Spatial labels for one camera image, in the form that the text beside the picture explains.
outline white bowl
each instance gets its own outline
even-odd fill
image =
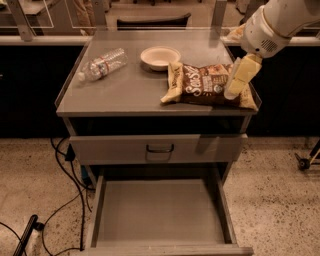
[[[165,71],[168,69],[169,62],[179,61],[181,55],[179,51],[171,47],[156,46],[144,50],[140,57],[152,70]]]

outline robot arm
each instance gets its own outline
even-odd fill
[[[224,96],[236,98],[261,69],[262,59],[276,55],[303,27],[320,21],[320,0],[270,0],[246,22],[241,47]]]
[[[319,0],[270,0],[247,21],[241,47],[270,58],[287,46],[303,27],[320,21]]]

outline drawer handle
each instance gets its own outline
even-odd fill
[[[174,144],[171,144],[169,149],[150,149],[149,145],[146,147],[149,153],[170,153],[174,150]]]

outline open drawer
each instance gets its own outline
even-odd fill
[[[82,165],[229,162],[238,159],[245,134],[72,136]]]
[[[237,245],[213,164],[102,167],[74,255],[253,255]]]

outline bottle cap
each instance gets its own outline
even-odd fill
[[[85,81],[85,80],[86,80],[85,74],[84,74],[83,72],[79,72],[79,73],[78,73],[78,79],[79,79],[79,81],[81,81],[81,82]]]

